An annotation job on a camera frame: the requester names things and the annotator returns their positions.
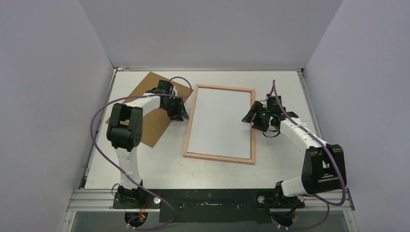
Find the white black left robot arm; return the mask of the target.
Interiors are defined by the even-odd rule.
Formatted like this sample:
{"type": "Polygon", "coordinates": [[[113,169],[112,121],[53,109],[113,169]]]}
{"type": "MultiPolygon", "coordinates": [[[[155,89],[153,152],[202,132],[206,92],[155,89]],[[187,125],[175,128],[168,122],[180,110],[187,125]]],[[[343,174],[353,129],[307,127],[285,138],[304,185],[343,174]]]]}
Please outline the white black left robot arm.
{"type": "Polygon", "coordinates": [[[115,103],[112,108],[106,137],[117,154],[121,172],[117,197],[119,202],[132,208],[140,208],[147,202],[138,171],[137,146],[142,140],[143,117],[157,109],[166,111],[171,121],[189,119],[177,87],[166,80],[160,80],[157,87],[142,97],[128,103],[115,103]]]}

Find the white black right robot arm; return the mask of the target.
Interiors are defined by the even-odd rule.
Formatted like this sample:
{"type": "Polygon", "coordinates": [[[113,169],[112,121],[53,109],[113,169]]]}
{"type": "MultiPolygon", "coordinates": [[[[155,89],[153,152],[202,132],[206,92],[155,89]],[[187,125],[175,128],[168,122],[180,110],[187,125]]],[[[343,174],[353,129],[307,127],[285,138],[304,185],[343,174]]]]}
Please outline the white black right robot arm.
{"type": "Polygon", "coordinates": [[[276,183],[274,203],[286,207],[299,196],[314,196],[332,190],[341,190],[339,202],[321,201],[334,206],[343,205],[346,200],[346,172],[344,152],[340,145],[332,145],[304,126],[298,115],[285,111],[280,103],[264,106],[255,101],[243,117],[242,122],[251,124],[253,129],[267,132],[270,127],[286,136],[304,153],[301,174],[298,177],[276,183]]]}

